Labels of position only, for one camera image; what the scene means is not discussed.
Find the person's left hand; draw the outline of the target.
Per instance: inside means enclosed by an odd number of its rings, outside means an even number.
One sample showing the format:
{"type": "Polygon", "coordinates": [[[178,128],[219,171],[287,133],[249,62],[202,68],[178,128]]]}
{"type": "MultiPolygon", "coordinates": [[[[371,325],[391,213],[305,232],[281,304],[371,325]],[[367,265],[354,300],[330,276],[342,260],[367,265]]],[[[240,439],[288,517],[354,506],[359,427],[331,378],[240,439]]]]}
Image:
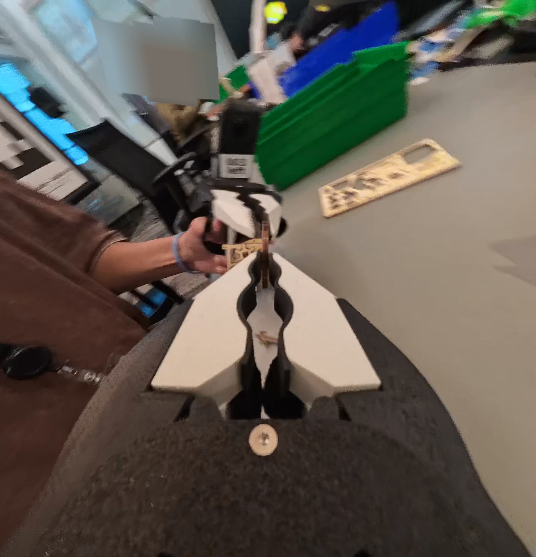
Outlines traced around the person's left hand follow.
{"type": "Polygon", "coordinates": [[[195,218],[179,237],[180,261],[192,272],[223,275],[228,270],[227,257],[222,250],[226,242],[227,227],[223,222],[216,218],[195,218]]]}

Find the blue wristband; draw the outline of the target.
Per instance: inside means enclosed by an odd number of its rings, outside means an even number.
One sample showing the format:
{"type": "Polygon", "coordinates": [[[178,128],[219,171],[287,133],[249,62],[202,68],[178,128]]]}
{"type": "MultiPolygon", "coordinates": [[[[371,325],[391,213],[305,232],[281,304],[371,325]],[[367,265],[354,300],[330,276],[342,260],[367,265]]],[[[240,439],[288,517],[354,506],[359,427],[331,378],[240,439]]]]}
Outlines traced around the blue wristband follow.
{"type": "Polygon", "coordinates": [[[181,272],[184,273],[192,273],[192,269],[189,269],[188,266],[185,264],[183,258],[181,257],[181,249],[180,249],[180,240],[184,237],[185,232],[177,233],[173,236],[171,242],[171,248],[173,253],[174,261],[181,272]]]}

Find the thin wooden model strip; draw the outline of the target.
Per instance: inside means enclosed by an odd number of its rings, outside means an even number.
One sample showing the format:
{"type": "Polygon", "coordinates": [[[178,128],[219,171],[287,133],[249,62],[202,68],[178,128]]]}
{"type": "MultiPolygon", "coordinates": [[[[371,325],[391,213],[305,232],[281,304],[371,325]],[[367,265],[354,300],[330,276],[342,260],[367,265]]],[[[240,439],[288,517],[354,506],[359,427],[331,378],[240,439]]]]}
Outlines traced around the thin wooden model strip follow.
{"type": "Polygon", "coordinates": [[[262,230],[261,230],[261,242],[262,242],[262,249],[261,249],[261,284],[262,289],[268,288],[269,282],[269,247],[270,247],[270,240],[271,240],[271,228],[270,222],[267,218],[262,221],[262,230]]]}

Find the blue lit window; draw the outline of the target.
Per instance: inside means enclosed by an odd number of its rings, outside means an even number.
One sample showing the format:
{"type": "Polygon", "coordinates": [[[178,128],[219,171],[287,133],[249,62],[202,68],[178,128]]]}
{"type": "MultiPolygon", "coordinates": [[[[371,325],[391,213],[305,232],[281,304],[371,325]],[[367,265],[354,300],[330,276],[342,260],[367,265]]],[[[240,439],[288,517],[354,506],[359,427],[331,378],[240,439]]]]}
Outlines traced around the blue lit window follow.
{"type": "Polygon", "coordinates": [[[81,167],[90,161],[88,154],[67,135],[76,128],[64,117],[46,114],[30,99],[31,82],[11,62],[0,62],[0,94],[43,133],[73,163],[81,167]]]}

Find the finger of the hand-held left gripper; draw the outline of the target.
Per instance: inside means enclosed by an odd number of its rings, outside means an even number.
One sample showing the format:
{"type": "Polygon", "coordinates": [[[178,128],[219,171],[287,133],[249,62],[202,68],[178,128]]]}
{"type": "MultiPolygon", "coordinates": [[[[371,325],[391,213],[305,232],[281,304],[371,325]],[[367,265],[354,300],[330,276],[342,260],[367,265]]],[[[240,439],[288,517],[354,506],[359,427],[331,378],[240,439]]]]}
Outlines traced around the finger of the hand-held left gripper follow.
{"type": "Polygon", "coordinates": [[[262,210],[258,192],[211,189],[212,216],[227,228],[227,243],[236,244],[261,237],[262,210]]]}
{"type": "Polygon", "coordinates": [[[252,215],[254,238],[261,237],[264,222],[268,224],[270,240],[276,240],[284,234],[281,201],[281,196],[273,191],[246,195],[246,206],[252,215]]]}

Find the black office chair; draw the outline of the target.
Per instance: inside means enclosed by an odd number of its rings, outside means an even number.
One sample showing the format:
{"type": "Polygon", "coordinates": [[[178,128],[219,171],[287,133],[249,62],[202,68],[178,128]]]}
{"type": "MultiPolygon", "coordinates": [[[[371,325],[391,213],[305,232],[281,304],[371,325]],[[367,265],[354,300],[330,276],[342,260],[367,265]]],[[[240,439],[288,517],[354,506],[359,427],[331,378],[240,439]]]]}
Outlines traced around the black office chair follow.
{"type": "Polygon", "coordinates": [[[108,121],[67,137],[97,163],[142,194],[169,232],[176,233],[178,217],[188,225],[194,218],[178,171],[194,177],[205,170],[206,156],[192,150],[166,164],[108,121]]]}

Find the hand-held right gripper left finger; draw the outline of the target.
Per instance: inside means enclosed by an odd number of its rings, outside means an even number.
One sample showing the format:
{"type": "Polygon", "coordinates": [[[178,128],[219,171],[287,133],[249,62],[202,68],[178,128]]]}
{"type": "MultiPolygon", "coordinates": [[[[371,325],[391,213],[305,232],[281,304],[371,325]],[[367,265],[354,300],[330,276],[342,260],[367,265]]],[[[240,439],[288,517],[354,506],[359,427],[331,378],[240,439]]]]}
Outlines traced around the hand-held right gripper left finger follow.
{"type": "Polygon", "coordinates": [[[259,252],[211,283],[190,302],[151,389],[227,406],[228,414],[261,414],[262,383],[248,322],[257,307],[259,252]]]}

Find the punched wooden parts sheet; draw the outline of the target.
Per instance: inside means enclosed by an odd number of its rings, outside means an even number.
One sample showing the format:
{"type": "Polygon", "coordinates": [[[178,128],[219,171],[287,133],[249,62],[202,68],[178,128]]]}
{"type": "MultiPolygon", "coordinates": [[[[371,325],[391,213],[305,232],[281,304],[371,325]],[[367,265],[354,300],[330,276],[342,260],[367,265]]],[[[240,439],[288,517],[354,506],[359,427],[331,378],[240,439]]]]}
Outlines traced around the punched wooden parts sheet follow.
{"type": "Polygon", "coordinates": [[[319,188],[322,216],[336,217],[460,166],[439,143],[420,140],[319,188]]]}

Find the wooden model assembly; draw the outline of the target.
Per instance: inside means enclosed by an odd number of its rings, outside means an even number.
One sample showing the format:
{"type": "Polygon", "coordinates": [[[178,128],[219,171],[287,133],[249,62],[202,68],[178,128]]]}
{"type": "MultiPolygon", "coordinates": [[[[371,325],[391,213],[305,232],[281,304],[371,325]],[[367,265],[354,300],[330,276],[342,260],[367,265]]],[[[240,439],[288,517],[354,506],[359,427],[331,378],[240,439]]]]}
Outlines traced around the wooden model assembly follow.
{"type": "Polygon", "coordinates": [[[264,241],[261,238],[249,239],[242,243],[223,244],[222,250],[227,259],[227,271],[231,270],[251,254],[263,251],[264,241]]]}

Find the green plastic bin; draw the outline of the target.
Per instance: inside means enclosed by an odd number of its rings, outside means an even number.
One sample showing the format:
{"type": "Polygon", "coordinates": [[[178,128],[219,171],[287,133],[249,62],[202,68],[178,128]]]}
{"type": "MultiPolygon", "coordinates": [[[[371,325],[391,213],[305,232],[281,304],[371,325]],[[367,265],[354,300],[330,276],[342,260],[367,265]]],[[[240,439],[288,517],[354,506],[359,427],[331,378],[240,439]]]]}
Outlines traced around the green plastic bin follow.
{"type": "Polygon", "coordinates": [[[264,113],[256,161],[283,191],[404,118],[406,41],[354,52],[284,103],[264,113]]]}

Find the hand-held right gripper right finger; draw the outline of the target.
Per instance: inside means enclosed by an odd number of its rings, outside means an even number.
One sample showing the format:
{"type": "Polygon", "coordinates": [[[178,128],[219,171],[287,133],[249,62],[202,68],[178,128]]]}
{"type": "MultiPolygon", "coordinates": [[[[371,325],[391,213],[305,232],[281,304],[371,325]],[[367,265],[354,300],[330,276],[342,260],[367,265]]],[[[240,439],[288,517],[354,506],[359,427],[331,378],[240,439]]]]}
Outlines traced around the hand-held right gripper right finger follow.
{"type": "Polygon", "coordinates": [[[282,321],[266,376],[267,413],[304,413],[320,397],[377,390],[382,381],[338,299],[279,254],[270,258],[282,321]]]}

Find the bright green object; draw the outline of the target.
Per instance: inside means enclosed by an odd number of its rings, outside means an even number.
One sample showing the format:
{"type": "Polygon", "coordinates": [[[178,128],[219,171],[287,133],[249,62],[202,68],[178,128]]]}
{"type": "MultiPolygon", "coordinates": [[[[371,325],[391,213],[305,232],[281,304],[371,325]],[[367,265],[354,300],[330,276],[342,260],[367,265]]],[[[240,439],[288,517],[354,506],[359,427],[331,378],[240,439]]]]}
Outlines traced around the bright green object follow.
{"type": "Polygon", "coordinates": [[[536,1],[495,1],[477,6],[465,19],[463,28],[489,28],[496,23],[516,27],[536,20],[536,1]]]}

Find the blue plastic bin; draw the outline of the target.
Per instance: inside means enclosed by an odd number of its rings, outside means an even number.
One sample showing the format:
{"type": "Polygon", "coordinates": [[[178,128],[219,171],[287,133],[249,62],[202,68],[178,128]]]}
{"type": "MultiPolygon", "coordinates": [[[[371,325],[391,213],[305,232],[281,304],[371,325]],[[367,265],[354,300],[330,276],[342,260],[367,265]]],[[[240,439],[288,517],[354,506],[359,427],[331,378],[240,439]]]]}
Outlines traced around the blue plastic bin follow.
{"type": "Polygon", "coordinates": [[[396,4],[388,1],[354,28],[336,31],[313,46],[280,77],[280,86],[290,98],[337,64],[347,64],[360,50],[389,45],[399,31],[396,4]]]}

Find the black badge reel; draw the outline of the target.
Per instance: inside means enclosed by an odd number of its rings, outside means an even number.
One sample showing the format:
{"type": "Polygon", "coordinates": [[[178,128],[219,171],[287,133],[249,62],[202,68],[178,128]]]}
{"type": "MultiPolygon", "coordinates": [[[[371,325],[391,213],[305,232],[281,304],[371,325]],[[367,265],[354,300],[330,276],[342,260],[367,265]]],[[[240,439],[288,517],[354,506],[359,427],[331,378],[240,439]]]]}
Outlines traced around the black badge reel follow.
{"type": "Polygon", "coordinates": [[[99,386],[105,372],[76,368],[69,362],[59,363],[45,346],[20,346],[0,343],[0,370],[8,379],[26,381],[47,374],[59,375],[91,386],[99,386]]]}

